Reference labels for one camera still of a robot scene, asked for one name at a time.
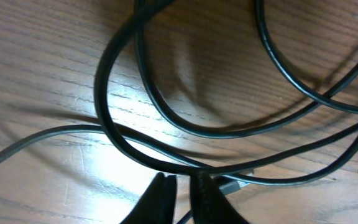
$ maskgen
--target table surface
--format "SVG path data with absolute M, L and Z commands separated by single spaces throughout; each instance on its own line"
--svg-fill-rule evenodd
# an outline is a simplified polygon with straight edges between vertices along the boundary
M 0 150 L 37 131 L 95 117 L 99 58 L 132 1 L 0 0 Z M 324 92 L 358 61 L 358 1 L 269 0 L 268 27 L 310 87 Z M 146 26 L 147 60 L 168 104 L 208 126 L 258 126 L 311 102 L 265 53 L 253 3 L 177 1 Z M 358 78 L 335 99 L 358 105 Z M 130 43 L 109 82 L 115 121 L 186 149 L 213 166 L 262 158 L 325 138 L 358 115 L 320 106 L 277 131 L 213 140 L 168 124 L 142 85 Z M 259 177 L 295 177 L 322 169 L 355 135 L 259 168 Z M 159 159 L 155 152 L 135 145 Z M 119 223 L 156 174 L 97 134 L 44 140 L 0 165 L 0 223 Z M 189 209 L 188 178 L 178 177 L 175 221 Z M 341 170 L 296 187 L 248 185 L 229 195 L 251 223 L 358 223 L 358 153 Z

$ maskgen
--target wood grain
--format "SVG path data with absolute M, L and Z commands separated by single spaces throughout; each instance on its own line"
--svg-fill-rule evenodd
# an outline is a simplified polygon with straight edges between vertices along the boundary
M 108 40 L 132 1 L 0 0 L 0 150 L 36 131 L 95 116 L 93 78 Z M 266 1 L 280 50 L 319 92 L 358 61 L 358 1 Z M 178 0 L 146 26 L 158 87 L 182 117 L 209 126 L 261 125 L 310 102 L 277 71 L 255 28 L 252 1 Z M 171 145 L 201 152 L 214 166 L 249 161 L 336 133 L 358 121 L 321 106 L 278 131 L 232 140 L 190 136 L 168 124 L 147 97 L 134 46 L 120 54 L 109 83 L 114 120 Z M 358 78 L 337 100 L 358 105 Z M 354 135 L 257 169 L 294 177 L 321 169 Z M 166 159 L 141 146 L 139 149 Z M 44 140 L 0 165 L 0 223 L 119 223 L 155 175 L 107 138 L 73 134 Z M 188 210 L 179 177 L 175 220 Z M 249 185 L 228 196 L 251 223 L 358 223 L 358 153 L 341 170 L 308 185 Z

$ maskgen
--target cord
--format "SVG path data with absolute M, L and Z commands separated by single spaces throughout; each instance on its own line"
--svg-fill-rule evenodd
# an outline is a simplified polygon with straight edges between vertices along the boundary
M 324 169 L 318 170 L 312 174 L 304 175 L 301 177 L 287 178 L 287 179 L 269 179 L 261 177 L 251 177 L 247 175 L 239 174 L 244 170 L 254 169 L 261 166 L 266 166 L 274 162 L 286 159 L 291 156 L 295 156 L 304 152 L 323 147 L 325 145 L 331 144 L 335 141 L 338 141 L 356 131 L 358 131 L 358 123 L 352 125 L 351 127 L 342 130 L 332 136 L 326 137 L 322 140 L 312 142 L 310 144 L 295 147 L 287 151 L 277 153 L 272 156 L 265 157 L 263 159 L 257 159 L 255 161 L 243 162 L 236 165 L 222 166 L 222 167 L 212 167 L 202 162 L 198 162 L 194 159 L 187 158 L 177 151 L 177 148 L 169 146 L 163 142 L 160 142 L 146 134 L 135 131 L 131 128 L 125 127 L 120 124 L 116 124 L 109 113 L 108 100 L 107 100 L 107 89 L 108 89 L 108 80 L 111 73 L 111 69 L 114 65 L 117 56 L 124 46 L 128 43 L 132 35 L 135 35 L 135 51 L 136 57 L 139 64 L 140 75 L 144 83 L 147 94 L 149 95 L 152 103 L 157 108 L 158 112 L 172 125 L 175 127 L 186 131 L 190 134 L 204 138 L 213 138 L 213 139 L 231 139 L 231 138 L 241 138 L 246 136 L 251 136 L 255 134 L 264 133 L 274 129 L 281 128 L 287 124 L 290 124 L 304 115 L 312 112 L 320 105 L 330 106 L 332 108 L 347 111 L 349 113 L 358 114 L 358 106 L 347 105 L 340 103 L 338 101 L 331 100 L 330 97 L 339 93 L 341 90 L 345 89 L 348 84 L 350 84 L 353 79 L 358 76 L 358 63 L 333 87 L 331 87 L 326 93 L 320 95 L 314 90 L 307 87 L 302 83 L 294 74 L 289 72 L 289 69 L 282 62 L 283 56 L 277 50 L 276 46 L 272 42 L 269 36 L 265 24 L 265 15 L 264 15 L 264 2 L 262 0 L 255 0 L 255 16 L 257 19 L 257 26 L 259 29 L 259 34 L 262 40 L 264 47 L 267 50 L 270 58 L 275 63 L 276 67 L 281 71 L 281 73 L 291 82 L 297 89 L 299 89 L 304 94 L 308 95 L 310 98 L 314 99 L 314 102 L 310 103 L 301 110 L 287 116 L 278 121 L 274 121 L 270 124 L 265 124 L 263 126 L 227 131 L 226 128 L 209 128 L 205 126 L 199 126 L 193 124 L 177 115 L 165 102 L 162 95 L 160 94 L 158 88 L 155 86 L 152 76 L 150 75 L 150 70 L 145 62 L 145 44 L 144 44 L 144 24 L 153 18 L 154 15 L 159 13 L 161 10 L 169 6 L 174 0 L 156 0 L 153 3 L 145 5 L 144 0 L 135 0 L 135 13 L 132 15 L 116 32 L 116 35 L 110 40 L 106 49 L 104 50 L 98 68 L 96 70 L 95 81 L 94 81 L 94 103 L 96 108 L 96 113 L 98 119 L 100 120 L 101 125 L 69 125 L 69 126 L 60 126 L 56 128 L 46 129 L 38 133 L 32 134 L 20 141 L 15 142 L 14 144 L 8 146 L 0 152 L 0 163 L 6 159 L 13 156 L 15 153 L 19 152 L 21 149 L 45 138 L 60 134 L 69 134 L 69 133 L 99 133 L 106 134 L 109 140 L 114 144 L 114 146 L 121 151 L 124 155 L 131 158 L 132 160 L 142 164 L 146 167 L 156 169 L 162 172 L 169 172 L 172 174 L 183 174 L 191 175 L 195 172 L 207 172 L 211 175 L 223 175 L 225 177 L 240 180 L 244 182 L 249 182 L 253 184 L 261 185 L 297 185 L 305 184 L 317 179 L 320 179 L 335 170 L 340 169 L 347 161 L 349 161 L 352 156 L 358 151 L 358 135 L 353 141 L 353 143 L 344 151 L 344 153 L 339 156 L 334 162 L 325 167 Z M 171 159 L 174 159 L 182 164 L 173 164 L 171 162 L 160 161 L 149 157 L 142 152 L 138 151 L 136 148 L 132 147 L 127 140 L 138 142 L 143 144 Z M 189 211 L 185 217 L 179 223 L 186 223 L 188 219 L 191 218 L 191 211 Z
M 259 37 L 266 49 L 267 54 L 270 56 L 277 69 L 295 88 L 318 103 L 337 110 L 358 114 L 358 106 L 341 103 L 339 101 L 329 99 L 324 95 L 320 95 L 318 92 L 305 85 L 299 78 L 291 73 L 287 64 L 283 62 L 283 55 L 277 49 L 276 45 L 270 38 L 269 31 L 267 30 L 265 22 L 264 0 L 255 1 L 255 17 L 257 21 Z
M 145 4 L 144 0 L 135 0 L 135 12 L 141 9 Z M 152 80 L 152 76 L 150 75 L 150 69 L 145 62 L 145 44 L 144 44 L 144 28 L 140 26 L 135 32 L 135 52 L 136 59 L 139 65 L 139 72 L 142 77 L 143 84 L 145 86 L 145 90 L 149 95 L 152 103 L 156 107 L 157 111 L 163 116 L 170 124 L 174 125 L 174 127 L 185 131 L 189 134 L 193 134 L 195 136 L 204 137 L 204 138 L 214 138 L 214 139 L 231 139 L 231 138 L 243 138 L 247 136 L 252 136 L 255 134 L 262 134 L 267 131 L 273 131 L 278 128 L 282 128 L 285 125 L 288 125 L 308 113 L 315 110 L 321 104 L 318 102 L 312 102 L 304 108 L 300 109 L 296 113 L 293 113 L 285 118 L 282 118 L 278 121 L 274 121 L 269 124 L 265 124 L 259 127 L 245 129 L 245 130 L 235 130 L 235 131 L 226 131 L 227 128 L 209 128 L 204 126 L 199 126 L 197 124 L 193 124 L 179 115 L 177 115 L 165 102 L 162 95 L 158 91 L 157 87 Z M 358 63 L 341 79 L 339 80 L 333 87 L 331 87 L 323 96 L 330 98 L 335 94 L 339 93 L 341 90 L 345 89 L 353 79 L 358 76 Z

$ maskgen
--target cable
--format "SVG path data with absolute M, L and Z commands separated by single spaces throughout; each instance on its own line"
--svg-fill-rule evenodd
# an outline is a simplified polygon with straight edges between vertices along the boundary
M 141 9 L 144 6 L 144 0 L 135 0 L 135 12 Z M 320 104 L 318 102 L 312 102 L 304 108 L 300 109 L 296 113 L 293 113 L 285 118 L 282 118 L 278 121 L 274 121 L 269 124 L 265 124 L 256 128 L 250 128 L 245 130 L 235 130 L 235 131 L 226 131 L 223 128 L 209 128 L 205 126 L 199 126 L 193 124 L 179 115 L 177 115 L 165 102 L 163 96 L 159 92 L 158 88 L 155 86 L 152 76 L 150 75 L 150 69 L 145 62 L 145 44 L 144 44 L 144 28 L 140 26 L 135 32 L 135 52 L 136 59 L 139 65 L 139 72 L 142 77 L 145 90 L 149 95 L 152 103 L 156 107 L 157 111 L 174 127 L 185 131 L 189 134 L 195 136 L 204 137 L 204 138 L 214 138 L 214 139 L 231 139 L 231 138 L 242 138 L 247 136 L 252 136 L 255 134 L 262 134 L 267 131 L 273 131 L 275 129 L 281 128 L 285 125 L 288 125 L 308 113 L 316 109 Z M 341 90 L 345 89 L 353 79 L 358 76 L 358 63 L 333 87 L 331 87 L 323 96 L 330 98 L 335 94 L 339 93 Z
M 292 123 L 302 118 L 304 115 L 312 112 L 319 105 L 327 105 L 338 110 L 358 114 L 358 106 L 347 105 L 330 99 L 332 96 L 345 89 L 345 87 L 348 86 L 350 82 L 358 76 L 358 63 L 339 82 L 337 82 L 323 95 L 320 95 L 316 91 L 310 89 L 299 79 L 297 79 L 294 74 L 291 74 L 289 72 L 288 67 L 285 65 L 285 63 L 282 62 L 283 56 L 281 56 L 280 52 L 277 50 L 276 46 L 270 39 L 269 32 L 265 24 L 264 2 L 263 0 L 257 0 L 255 1 L 255 16 L 257 19 L 257 26 L 259 29 L 260 38 L 264 47 L 267 50 L 267 53 L 275 63 L 276 67 L 288 79 L 288 81 L 290 81 L 301 92 L 314 99 L 314 102 L 310 103 L 296 113 L 293 113 L 290 116 L 287 116 L 278 121 L 274 121 L 270 124 L 265 124 L 256 128 L 235 131 L 226 131 L 224 130 L 224 128 L 209 128 L 205 126 L 199 126 L 181 118 L 167 105 L 167 103 L 163 99 L 162 95 L 158 91 L 158 88 L 152 80 L 149 68 L 145 62 L 145 44 L 143 32 L 144 24 L 151 18 L 153 18 L 154 15 L 169 6 L 172 2 L 174 2 L 174 0 L 156 0 L 153 3 L 145 5 L 144 0 L 135 0 L 134 15 L 128 18 L 128 20 L 120 27 L 120 29 L 116 32 L 116 35 L 108 43 L 106 49 L 101 56 L 94 80 L 94 104 L 98 119 L 101 123 L 100 126 L 80 124 L 60 126 L 40 131 L 38 133 L 27 136 L 26 138 L 21 139 L 20 141 L 17 141 L 14 144 L 3 149 L 0 152 L 0 163 L 10 158 L 15 153 L 19 152 L 21 149 L 46 138 L 69 133 L 99 133 L 106 134 L 109 140 L 114 144 L 114 146 L 127 157 L 138 162 L 139 164 L 142 164 L 155 170 L 183 175 L 192 175 L 196 172 L 203 171 L 211 175 L 223 175 L 234 180 L 240 180 L 253 184 L 283 186 L 305 184 L 320 179 L 326 175 L 329 175 L 335 170 L 340 169 L 358 151 L 357 135 L 353 143 L 343 152 L 341 156 L 339 156 L 334 162 L 332 162 L 324 169 L 318 170 L 314 173 L 301 177 L 287 179 L 251 177 L 247 175 L 242 175 L 240 174 L 240 172 L 244 170 L 258 168 L 261 166 L 266 166 L 268 164 L 278 162 L 291 156 L 308 152 L 313 149 L 317 149 L 319 147 L 323 147 L 325 145 L 336 142 L 358 131 L 358 123 L 336 134 L 333 134 L 332 136 L 328 136 L 324 139 L 306 144 L 304 146 L 295 147 L 293 149 L 289 149 L 287 151 L 283 151 L 262 159 L 257 159 L 255 161 L 243 162 L 240 164 L 222 167 L 212 167 L 202 162 L 198 162 L 194 159 L 187 158 L 186 156 L 177 153 L 178 151 L 180 151 L 180 149 L 177 149 L 173 146 L 169 146 L 131 128 L 114 123 L 108 108 L 108 80 L 114 62 L 117 59 L 117 56 L 128 43 L 132 35 L 135 35 L 135 51 L 139 64 L 140 74 L 142 76 L 142 81 L 144 83 L 147 94 L 152 100 L 152 103 L 155 105 L 158 112 L 169 123 L 190 134 L 213 139 L 241 138 L 260 134 L 281 128 L 289 123 Z M 132 147 L 127 142 L 127 140 L 134 141 L 144 146 L 147 146 L 187 166 L 154 159 L 153 157 L 145 155 L 144 153 L 138 151 L 136 148 Z M 190 218 L 191 211 L 189 211 L 185 215 L 185 217 L 183 217 L 179 221 L 179 223 L 186 223 L 187 220 Z
M 163 154 L 164 156 L 167 156 L 171 159 L 174 159 L 178 162 L 187 164 L 189 166 L 211 167 L 211 166 L 204 164 L 202 162 L 198 162 L 196 160 L 193 160 L 193 159 L 190 159 L 190 158 L 187 158 L 185 156 L 175 153 L 175 151 L 178 151 L 177 148 L 175 148 L 173 146 L 169 146 L 168 144 L 165 144 L 163 142 L 160 142 L 146 134 L 143 134 L 141 132 L 138 132 L 136 130 L 133 130 L 131 128 L 128 128 L 128 127 L 120 125 L 120 124 L 117 124 L 117 126 L 121 130 L 121 132 L 123 133 L 123 135 L 125 136 L 126 139 L 128 139 L 130 141 L 134 141 L 139 144 L 142 144 L 144 146 L 147 146 L 147 147 Z M 257 159 L 255 161 L 244 162 L 242 164 L 231 165 L 231 166 L 226 166 L 226 167 L 232 167 L 231 169 L 237 169 L 237 172 L 240 172 L 241 170 L 249 170 L 249 169 L 258 168 L 260 166 L 266 166 L 267 164 L 272 164 L 274 162 L 281 161 L 281 160 L 289 158 L 291 156 L 295 156 L 297 154 L 308 152 L 313 149 L 317 149 L 319 147 L 331 144 L 331 143 L 338 141 L 338 140 L 340 140 L 356 131 L 358 131 L 358 123 L 341 131 L 341 132 L 333 134 L 330 137 L 324 138 L 322 140 L 312 142 L 312 143 L 309 143 L 304 146 L 296 147 L 296 148 L 293 148 L 293 149 L 290 149 L 287 151 L 283 151 L 283 152 L 277 153 L 275 155 L 265 157 L 263 159 Z M 58 136 L 61 134 L 72 134 L 72 133 L 104 134 L 104 132 L 100 126 L 85 125 L 85 124 L 60 126 L 60 127 L 56 127 L 56 128 L 46 129 L 46 130 L 40 131 L 38 133 L 32 134 L 30 136 L 27 136 L 26 138 L 21 139 L 21 140 L 15 142 L 14 144 L 8 146 L 7 148 L 3 149 L 0 152 L 0 163 L 5 161 L 6 159 L 10 158 L 15 153 L 19 152 L 21 149 L 28 147 L 33 143 L 36 143 L 38 141 L 41 141 L 43 139 L 50 138 L 53 136 Z M 249 179 L 250 178 L 249 176 L 240 175 L 240 174 L 224 175 L 224 176 L 226 176 L 228 178 L 235 179 L 235 180 L 251 182 L 254 184 L 264 184 L 263 182 L 261 182 L 261 180 L 266 180 L 266 179 L 261 179 L 261 178 L 256 178 L 256 179 L 252 180 L 252 179 Z
M 320 95 L 318 92 L 314 91 L 313 89 L 305 85 L 299 78 L 297 78 L 294 74 L 291 73 L 287 64 L 283 62 L 282 59 L 283 55 L 277 49 L 276 45 L 270 38 L 269 31 L 267 30 L 267 26 L 265 22 L 264 0 L 255 1 L 255 17 L 257 21 L 259 37 L 260 40 L 262 41 L 263 46 L 266 49 L 266 52 L 272 59 L 277 69 L 295 88 L 297 88 L 306 96 L 317 101 L 318 103 L 321 103 L 323 105 L 329 106 L 337 110 L 358 114 L 358 106 L 349 105 L 347 103 L 341 103 L 339 101 L 329 99 L 324 95 Z

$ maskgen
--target black cable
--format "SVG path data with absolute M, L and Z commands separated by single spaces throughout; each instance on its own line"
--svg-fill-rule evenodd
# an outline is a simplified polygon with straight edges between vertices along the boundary
M 128 139 L 130 141 L 134 141 L 139 144 L 142 144 L 144 146 L 147 146 L 147 147 L 163 154 L 164 156 L 167 156 L 171 159 L 174 159 L 181 163 L 187 164 L 189 166 L 212 167 L 212 166 L 209 166 L 202 162 L 198 162 L 196 160 L 193 160 L 193 159 L 187 158 L 185 156 L 182 156 L 180 154 L 177 154 L 177 153 L 175 153 L 175 151 L 178 151 L 177 148 L 175 148 L 173 146 L 169 146 L 168 144 L 165 144 L 163 142 L 160 142 L 144 133 L 140 133 L 136 130 L 133 130 L 131 128 L 128 128 L 128 127 L 120 125 L 120 124 L 117 124 L 117 126 L 121 130 L 122 134 L 125 136 L 126 139 Z M 231 166 L 227 166 L 227 167 L 233 167 L 238 170 L 237 172 L 240 172 L 241 170 L 249 170 L 249 169 L 254 169 L 254 168 L 257 168 L 260 166 L 265 166 L 267 164 L 272 164 L 274 162 L 278 162 L 280 160 L 289 158 L 291 156 L 295 156 L 297 154 L 308 152 L 313 149 L 317 149 L 319 147 L 323 147 L 325 145 L 331 144 L 331 143 L 338 141 L 338 140 L 340 140 L 356 131 L 358 131 L 358 123 L 341 131 L 341 132 L 333 134 L 330 137 L 324 138 L 322 140 L 312 142 L 312 143 L 309 143 L 304 146 L 299 146 L 299 147 L 296 147 L 296 148 L 293 148 L 293 149 L 290 149 L 287 151 L 283 151 L 283 152 L 277 153 L 275 155 L 265 157 L 263 159 L 257 159 L 255 161 L 244 162 L 242 164 L 231 165 Z M 104 134 L 104 132 L 100 126 L 85 125 L 85 124 L 60 126 L 60 127 L 56 127 L 56 128 L 46 129 L 46 130 L 40 131 L 38 133 L 32 134 L 30 136 L 27 136 L 26 138 L 21 139 L 21 140 L 15 142 L 14 144 L 8 146 L 7 148 L 3 149 L 0 152 L 0 163 L 5 161 L 6 159 L 10 158 L 15 153 L 19 152 L 21 149 L 23 149 L 27 146 L 30 146 L 31 144 L 33 144 L 35 142 L 38 142 L 38 141 L 41 141 L 43 139 L 50 138 L 53 136 L 61 135 L 61 134 L 72 134 L 72 133 Z M 263 180 L 267 180 L 267 179 L 262 179 L 262 178 L 258 178 L 258 177 L 256 177 L 256 179 L 252 180 L 252 179 L 249 179 L 249 176 L 240 175 L 240 174 L 224 175 L 224 176 L 234 179 L 234 180 L 240 180 L 240 181 L 250 182 L 250 183 L 254 183 L 254 184 L 265 184 L 263 182 Z
M 177 222 L 177 224 L 186 224 L 191 219 L 192 216 L 193 214 L 190 210 L 179 220 L 179 222 Z
M 283 62 L 282 59 L 283 55 L 277 49 L 273 40 L 270 38 L 269 31 L 267 30 L 267 26 L 265 22 L 264 0 L 255 1 L 255 17 L 257 21 L 259 37 L 260 40 L 262 41 L 263 46 L 266 49 L 266 52 L 272 59 L 277 69 L 295 88 L 297 88 L 306 96 L 317 101 L 318 103 L 321 103 L 323 105 L 329 106 L 337 110 L 358 114 L 358 106 L 349 105 L 347 103 L 341 103 L 339 101 L 332 100 L 324 95 L 320 95 L 318 92 L 314 91 L 312 88 L 305 85 L 294 74 L 292 74 L 292 72 L 288 68 L 288 65 L 285 62 Z
M 135 12 L 141 9 L 144 6 L 144 0 L 135 0 Z M 312 102 L 304 108 L 300 109 L 296 113 L 293 113 L 285 118 L 282 118 L 278 121 L 274 121 L 269 124 L 265 124 L 255 128 L 249 128 L 245 130 L 235 130 L 227 131 L 223 130 L 225 128 L 210 128 L 205 126 L 200 126 L 193 124 L 179 115 L 177 115 L 165 102 L 163 96 L 159 92 L 158 88 L 155 86 L 155 83 L 152 79 L 151 72 L 149 67 L 145 62 L 145 44 L 144 44 L 144 28 L 140 26 L 135 32 L 135 52 L 136 59 L 139 66 L 139 72 L 142 77 L 145 90 L 149 95 L 152 103 L 156 107 L 157 111 L 172 125 L 176 128 L 185 131 L 187 133 L 193 134 L 195 136 L 204 137 L 204 138 L 214 138 L 214 139 L 231 139 L 231 138 L 242 138 L 247 136 L 252 136 L 255 134 L 262 134 L 267 131 L 272 131 L 278 128 L 281 128 L 285 125 L 288 125 L 308 113 L 312 112 L 318 106 L 317 102 Z M 323 96 L 326 98 L 333 97 L 335 94 L 339 93 L 341 90 L 345 89 L 353 79 L 358 76 L 358 63 L 333 87 L 331 87 Z
M 21 149 L 33 144 L 37 141 L 56 136 L 59 134 L 68 134 L 68 133 L 101 133 L 106 134 L 110 141 L 127 157 L 132 160 L 147 166 L 152 169 L 156 169 L 163 172 L 170 172 L 172 174 L 185 174 L 191 175 L 194 172 L 205 171 L 211 175 L 223 175 L 225 177 L 240 180 L 244 182 L 249 182 L 253 184 L 262 184 L 262 185 L 296 185 L 296 184 L 305 184 L 317 179 L 320 179 L 335 170 L 341 168 L 347 161 L 349 161 L 352 156 L 358 151 L 358 135 L 353 141 L 353 143 L 344 151 L 344 153 L 339 156 L 334 162 L 330 165 L 316 171 L 312 174 L 304 175 L 301 177 L 289 178 L 289 179 L 268 179 L 261 177 L 250 177 L 246 175 L 238 174 L 243 170 L 253 169 L 260 166 L 266 166 L 268 164 L 286 159 L 291 156 L 295 156 L 300 153 L 308 152 L 319 147 L 323 147 L 327 144 L 331 144 L 335 141 L 338 141 L 356 131 L 358 131 L 358 123 L 353 126 L 340 131 L 332 136 L 326 137 L 322 140 L 306 144 L 304 146 L 296 147 L 287 151 L 280 152 L 278 154 L 268 156 L 263 159 L 258 159 L 256 161 L 243 162 L 236 165 L 222 166 L 222 167 L 212 167 L 202 162 L 187 158 L 181 154 L 176 153 L 179 151 L 173 146 L 169 146 L 165 143 L 157 141 L 156 139 L 147 136 L 143 133 L 135 131 L 131 128 L 116 124 L 113 122 L 112 117 L 109 113 L 108 100 L 107 100 L 107 89 L 108 89 L 108 80 L 110 72 L 114 62 L 119 55 L 120 51 L 128 43 L 132 35 L 135 35 L 135 49 L 136 57 L 139 64 L 140 74 L 142 76 L 145 89 L 150 96 L 153 104 L 158 109 L 159 113 L 167 119 L 167 121 L 177 128 L 186 131 L 190 134 L 205 138 L 216 138 L 216 139 L 229 139 L 229 138 L 240 138 L 245 136 L 250 136 L 254 134 L 264 133 L 273 129 L 281 128 L 282 126 L 289 124 L 291 122 L 300 119 L 304 115 L 312 112 L 320 104 L 328 105 L 330 107 L 347 111 L 350 113 L 358 114 L 358 107 L 340 103 L 337 101 L 330 100 L 330 97 L 334 96 L 336 93 L 339 93 L 343 90 L 348 84 L 350 84 L 353 79 L 358 76 L 358 63 L 332 88 L 330 88 L 325 94 L 320 95 L 314 90 L 308 88 L 305 84 L 299 81 L 293 74 L 288 72 L 288 68 L 282 62 L 282 56 L 280 52 L 274 46 L 274 43 L 269 37 L 269 32 L 266 28 L 264 21 L 264 9 L 263 1 L 255 1 L 255 15 L 257 19 L 257 25 L 259 28 L 259 33 L 262 39 L 270 58 L 274 61 L 277 68 L 284 74 L 284 76 L 295 85 L 300 91 L 310 96 L 315 102 L 310 103 L 308 106 L 302 108 L 286 118 L 272 122 L 270 124 L 265 124 L 260 127 L 250 128 L 245 130 L 235 130 L 235 131 L 223 131 L 222 128 L 208 128 L 204 126 L 198 126 L 196 124 L 190 123 L 185 119 L 179 117 L 164 101 L 162 95 L 158 91 L 155 83 L 150 76 L 149 69 L 145 63 L 145 46 L 144 46 L 144 36 L 143 36 L 143 26 L 149 21 L 154 15 L 158 12 L 169 6 L 174 0 L 156 0 L 151 4 L 144 5 L 144 0 L 135 0 L 135 13 L 131 16 L 117 31 L 116 35 L 111 39 L 106 47 L 103 55 L 100 59 L 98 69 L 96 71 L 95 81 L 94 81 L 94 102 L 95 108 L 98 115 L 98 118 L 101 122 L 101 126 L 95 125 L 70 125 L 70 126 L 61 126 L 57 128 L 47 129 L 35 134 L 32 134 L 16 143 L 8 146 L 0 152 L 0 163 L 11 157 L 13 154 L 19 152 Z M 172 164 L 170 162 L 164 162 L 152 157 L 149 157 L 142 152 L 138 151 L 132 147 L 126 140 L 138 142 L 143 144 L 171 159 L 179 161 L 189 166 Z M 191 211 L 189 211 L 185 217 L 183 217 L 180 223 L 187 222 L 191 218 Z

